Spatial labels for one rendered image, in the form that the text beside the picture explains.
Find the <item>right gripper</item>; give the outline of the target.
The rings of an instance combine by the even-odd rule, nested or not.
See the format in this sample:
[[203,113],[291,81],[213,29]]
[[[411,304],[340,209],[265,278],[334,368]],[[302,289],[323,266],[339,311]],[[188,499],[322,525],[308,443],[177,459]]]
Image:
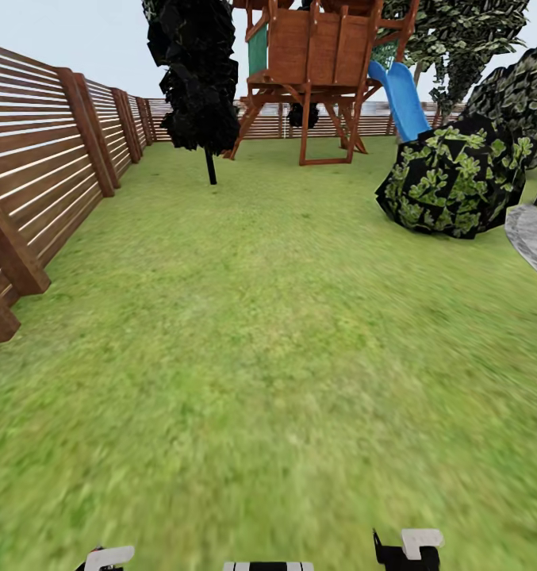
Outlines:
[[376,557],[385,571],[439,571],[438,554],[430,546],[420,546],[421,560],[409,560],[401,546],[383,546],[374,531]]

